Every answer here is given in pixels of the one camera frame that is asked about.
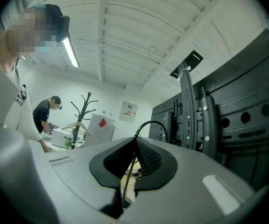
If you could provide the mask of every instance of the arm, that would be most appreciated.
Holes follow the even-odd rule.
[[[19,119],[19,123],[16,130],[20,131],[27,140],[38,141],[41,144],[45,153],[51,152],[50,149],[44,143],[42,136],[39,134],[35,126],[32,107],[28,96],[23,103],[21,117]]]
[[[47,132],[49,132],[49,133],[52,132],[52,129],[49,127],[49,125],[47,124],[47,122],[41,120],[41,125],[42,125],[42,127],[43,127]]]
[[[41,144],[41,146],[42,146],[42,148],[43,148],[43,151],[44,151],[45,153],[49,153],[49,152],[51,152],[51,150],[50,150],[49,147],[45,144],[45,142],[43,141],[43,139],[42,139],[42,140],[39,140],[38,142]]]

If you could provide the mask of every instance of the ceiling light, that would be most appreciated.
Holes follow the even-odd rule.
[[[74,67],[79,67],[79,64],[78,64],[78,62],[76,60],[76,57],[75,57],[75,54],[73,52],[72,44],[71,44],[71,41],[70,41],[69,37],[64,39],[63,43],[64,43],[64,46],[66,48],[66,51],[68,53],[68,56],[70,58],[70,61],[71,61],[72,65]]]
[[[196,57],[197,59],[199,59],[195,54],[193,54],[194,57]],[[200,59],[199,59],[200,60]]]

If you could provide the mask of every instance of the black cable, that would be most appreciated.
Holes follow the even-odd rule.
[[[138,137],[138,135],[139,135],[139,132],[142,130],[142,128],[145,127],[147,124],[150,124],[150,123],[156,123],[156,124],[159,124],[159,125],[163,128],[163,131],[164,131],[164,134],[165,134],[165,137],[166,137],[166,143],[169,143],[166,128],[165,128],[164,125],[161,124],[159,121],[155,121],[155,120],[149,120],[149,121],[143,123],[140,127],[138,127],[138,129],[137,129],[135,135],[133,136],[133,138],[136,139],[136,138]]]
[[[125,196],[126,196],[126,191],[127,191],[127,186],[128,186],[128,182],[129,182],[129,179],[130,179],[130,176],[131,176],[131,173],[132,173],[132,169],[133,169],[133,166],[134,166],[134,163],[135,163],[135,154],[134,154],[134,157],[133,157],[133,160],[132,160],[132,164],[131,164],[131,167],[129,169],[129,173],[127,175],[127,179],[126,179],[126,184],[125,184],[125,187],[124,187],[124,191],[123,191],[123,198],[122,198],[122,206],[124,206],[124,202],[125,202]]]
[[[49,135],[47,135],[47,136],[45,136],[45,135],[46,135],[46,132],[45,132],[43,138],[47,138],[49,135],[51,135],[51,133]]]
[[[256,172],[256,166],[257,166],[258,156],[259,156],[259,146],[256,145],[255,164],[254,164],[254,169],[253,169],[253,171],[252,171],[251,178],[250,178],[250,181],[249,181],[249,184],[250,184],[250,185],[252,185],[252,181],[254,180],[254,177],[255,177],[255,172]]]

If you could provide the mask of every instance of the ceiling beam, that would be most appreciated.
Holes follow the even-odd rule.
[[[104,17],[105,17],[105,6],[107,0],[97,0],[96,1],[96,26],[95,26],[95,42],[97,44],[103,43],[103,25],[104,25]],[[103,71],[103,47],[95,46],[96,48],[96,65],[98,78],[100,82],[103,82],[104,71]]]
[[[228,0],[212,0],[209,5],[203,10],[203,12],[194,20],[190,27],[184,32],[178,42],[173,46],[170,52],[164,57],[162,62],[159,64],[160,69],[166,69],[171,61],[176,60],[181,51],[185,46],[191,42],[191,40],[214,18],[228,3]],[[179,60],[179,64],[184,60],[185,57]],[[148,80],[144,83],[143,89],[150,83],[150,81],[157,74],[159,68],[150,75]]]
[[[137,58],[137,59],[139,59],[139,60],[141,60],[143,62],[147,62],[150,65],[153,65],[155,67],[160,68],[158,63],[155,63],[155,62],[153,62],[151,60],[146,61],[146,59],[143,58],[142,56],[140,56],[139,54],[131,53],[129,50],[126,50],[126,49],[123,49],[123,48],[115,47],[113,45],[110,45],[109,46],[109,45],[105,45],[105,44],[102,44],[102,43],[89,42],[89,41],[83,41],[83,40],[82,41],[77,41],[77,43],[79,43],[79,44],[81,44],[81,43],[83,43],[83,44],[90,44],[90,45],[101,46],[103,48],[111,49],[111,50],[114,50],[114,51],[123,53],[125,55],[132,56],[132,57]]]
[[[141,48],[141,47],[138,47],[136,45],[130,44],[130,43],[126,42],[126,41],[121,41],[121,40],[114,39],[114,38],[107,38],[107,37],[105,37],[104,38],[104,42],[106,42],[106,43],[112,43],[112,44],[116,45],[117,47],[123,47],[123,48],[126,48],[126,49],[132,49],[135,52],[140,52],[143,56],[145,55],[147,57],[148,57],[148,55],[150,53],[150,49],[146,51],[146,50],[144,50],[144,48]],[[150,58],[152,60],[155,60],[158,63],[161,62],[161,60],[162,60],[162,57],[161,56],[158,56],[158,55],[155,55],[155,54],[151,54],[150,55]]]

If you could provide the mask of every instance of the wall sign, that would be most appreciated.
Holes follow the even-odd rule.
[[[137,105],[124,101],[122,104],[119,120],[134,124],[137,110]]]

